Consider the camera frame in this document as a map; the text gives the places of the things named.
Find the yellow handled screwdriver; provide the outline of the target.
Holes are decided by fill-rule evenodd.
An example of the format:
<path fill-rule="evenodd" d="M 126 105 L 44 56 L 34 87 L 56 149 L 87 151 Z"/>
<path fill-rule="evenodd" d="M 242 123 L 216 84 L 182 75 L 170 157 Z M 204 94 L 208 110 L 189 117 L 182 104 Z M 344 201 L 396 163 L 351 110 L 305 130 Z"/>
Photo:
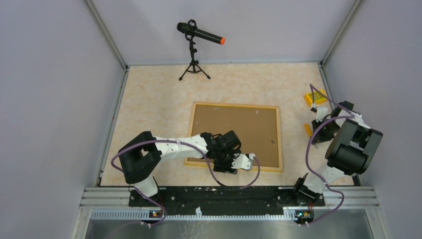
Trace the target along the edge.
<path fill-rule="evenodd" d="M 305 131 L 306 131 L 308 137 L 311 137 L 313 135 L 313 129 L 310 127 L 310 125 L 305 123 L 304 128 L 305 128 Z"/>

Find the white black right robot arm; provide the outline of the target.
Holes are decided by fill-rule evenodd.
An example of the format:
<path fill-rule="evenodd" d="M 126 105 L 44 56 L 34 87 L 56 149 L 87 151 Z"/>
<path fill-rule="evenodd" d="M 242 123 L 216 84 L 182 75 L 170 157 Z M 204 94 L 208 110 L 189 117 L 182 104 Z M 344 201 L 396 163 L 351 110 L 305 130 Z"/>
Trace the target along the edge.
<path fill-rule="evenodd" d="M 343 101 L 332 112 L 320 106 L 311 109 L 316 114 L 311 145 L 327 141 L 330 145 L 325 153 L 326 162 L 296 181 L 292 191 L 296 204 L 317 201 L 326 184 L 344 176 L 363 174 L 369 167 L 383 133 L 368 126 L 353 107 L 353 103 Z"/>

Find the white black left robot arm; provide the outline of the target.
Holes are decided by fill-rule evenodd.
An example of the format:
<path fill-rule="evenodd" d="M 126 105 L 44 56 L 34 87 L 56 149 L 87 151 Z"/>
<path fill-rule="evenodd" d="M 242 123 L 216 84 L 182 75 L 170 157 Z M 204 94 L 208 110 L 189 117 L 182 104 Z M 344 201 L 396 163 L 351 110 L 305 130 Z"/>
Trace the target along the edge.
<path fill-rule="evenodd" d="M 118 153 L 127 184 L 141 191 L 140 198 L 148 206 L 159 201 L 158 187 L 152 171 L 159 162 L 180 158 L 211 160 L 214 172 L 235 174 L 250 170 L 253 157 L 243 154 L 241 142 L 234 131 L 226 134 L 203 132 L 185 138 L 161 138 L 144 131 L 122 147 Z"/>

